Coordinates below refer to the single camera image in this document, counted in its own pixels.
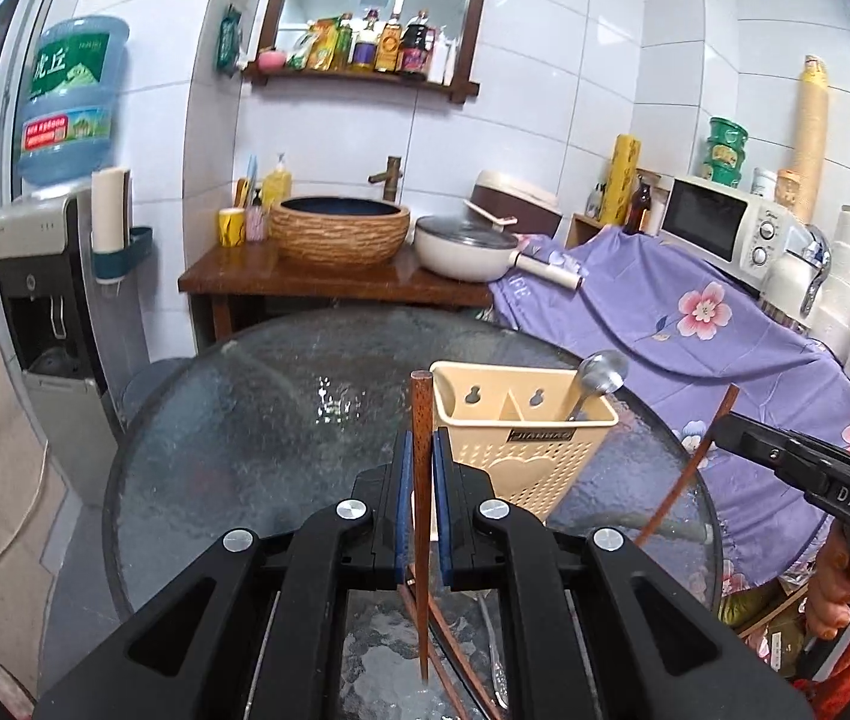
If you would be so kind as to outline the person's right hand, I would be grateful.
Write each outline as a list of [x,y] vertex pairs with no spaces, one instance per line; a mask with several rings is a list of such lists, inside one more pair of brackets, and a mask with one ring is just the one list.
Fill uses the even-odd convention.
[[850,547],[840,523],[831,525],[818,551],[807,590],[807,631],[818,639],[834,639],[850,623]]

